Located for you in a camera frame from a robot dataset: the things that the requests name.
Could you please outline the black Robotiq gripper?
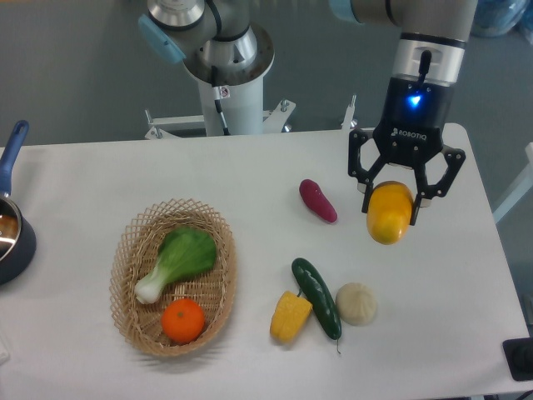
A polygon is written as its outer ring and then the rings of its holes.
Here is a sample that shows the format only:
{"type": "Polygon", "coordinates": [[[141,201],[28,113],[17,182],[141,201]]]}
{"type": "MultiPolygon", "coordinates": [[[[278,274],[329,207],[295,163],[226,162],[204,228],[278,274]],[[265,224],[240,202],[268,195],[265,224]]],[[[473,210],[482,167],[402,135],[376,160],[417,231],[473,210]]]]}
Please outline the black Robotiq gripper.
{"type": "Polygon", "coordinates": [[[361,211],[367,213],[374,180],[386,163],[412,168],[416,180],[416,196],[411,208],[411,225],[415,226],[421,208],[427,208],[435,197],[449,192],[466,153],[444,146],[442,131],[452,99],[452,88],[431,83],[391,78],[381,120],[374,130],[359,127],[349,133],[348,175],[357,180],[357,190],[364,195],[361,211]],[[375,139],[380,155],[369,169],[362,166],[364,145],[375,139]],[[434,183],[428,183],[427,163],[440,153],[446,169],[434,183]]]}

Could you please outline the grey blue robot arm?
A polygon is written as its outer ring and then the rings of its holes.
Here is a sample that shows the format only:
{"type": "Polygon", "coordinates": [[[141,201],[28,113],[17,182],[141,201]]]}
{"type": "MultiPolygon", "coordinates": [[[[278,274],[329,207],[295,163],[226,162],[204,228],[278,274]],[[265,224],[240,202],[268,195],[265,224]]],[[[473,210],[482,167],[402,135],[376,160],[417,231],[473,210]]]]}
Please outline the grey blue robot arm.
{"type": "MultiPolygon", "coordinates": [[[[411,215],[444,197],[466,155],[443,142],[446,116],[476,3],[473,1],[332,1],[337,18],[352,23],[389,23],[401,29],[380,122],[349,134],[348,172],[369,211],[375,178],[385,165],[412,170],[416,195],[411,215]]],[[[235,89],[261,83],[274,50],[254,25],[246,1],[150,1],[138,28],[152,50],[183,63],[204,94],[207,134],[260,133],[262,97],[230,101],[235,89]]]]}

